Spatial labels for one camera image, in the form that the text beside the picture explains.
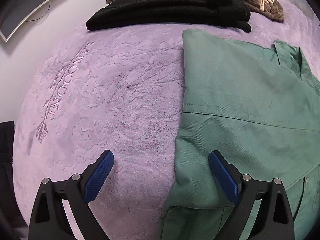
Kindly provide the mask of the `green work jacket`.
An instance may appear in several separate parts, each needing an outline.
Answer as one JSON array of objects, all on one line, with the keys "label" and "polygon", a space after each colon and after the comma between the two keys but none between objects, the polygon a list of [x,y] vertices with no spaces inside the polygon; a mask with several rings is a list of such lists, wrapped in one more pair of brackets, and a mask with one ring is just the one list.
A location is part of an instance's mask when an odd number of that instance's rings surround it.
[{"label": "green work jacket", "polygon": [[217,150],[256,180],[280,178],[304,239],[319,218],[319,81],[303,51],[183,32],[183,112],[175,141],[176,180],[160,239],[213,239],[233,204],[213,178]]}]

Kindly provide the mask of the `purple embossed bed blanket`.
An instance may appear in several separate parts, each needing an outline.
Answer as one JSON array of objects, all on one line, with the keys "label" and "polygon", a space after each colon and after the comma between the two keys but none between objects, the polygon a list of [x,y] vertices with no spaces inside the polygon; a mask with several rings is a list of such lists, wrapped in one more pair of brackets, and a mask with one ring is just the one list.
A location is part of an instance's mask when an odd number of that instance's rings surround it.
[{"label": "purple embossed bed blanket", "polygon": [[283,23],[253,13],[252,31],[210,25],[149,24],[87,31],[56,46],[37,72],[18,119],[14,189],[29,221],[43,178],[66,180],[114,153],[114,167],[90,208],[111,239],[160,239],[176,180],[175,141],[183,112],[183,32],[303,51],[319,81],[319,26],[288,1]]}]

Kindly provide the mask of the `black folded garment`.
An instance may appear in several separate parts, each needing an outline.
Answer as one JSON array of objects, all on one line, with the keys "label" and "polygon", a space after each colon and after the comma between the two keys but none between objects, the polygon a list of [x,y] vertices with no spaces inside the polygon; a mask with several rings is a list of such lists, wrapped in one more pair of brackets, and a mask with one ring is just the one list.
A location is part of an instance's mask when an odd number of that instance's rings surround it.
[{"label": "black folded garment", "polygon": [[89,31],[150,23],[207,24],[251,32],[243,0],[115,0],[87,21]]}]

